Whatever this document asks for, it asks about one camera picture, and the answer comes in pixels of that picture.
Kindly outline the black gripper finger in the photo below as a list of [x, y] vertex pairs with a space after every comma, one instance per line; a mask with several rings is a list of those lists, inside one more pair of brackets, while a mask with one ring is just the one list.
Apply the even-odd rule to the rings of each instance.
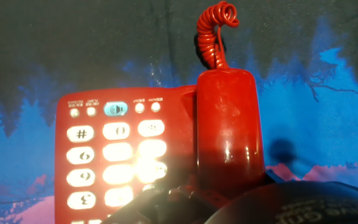
[[101, 224], [203, 224], [230, 200], [213, 190], [182, 185], [149, 189]]

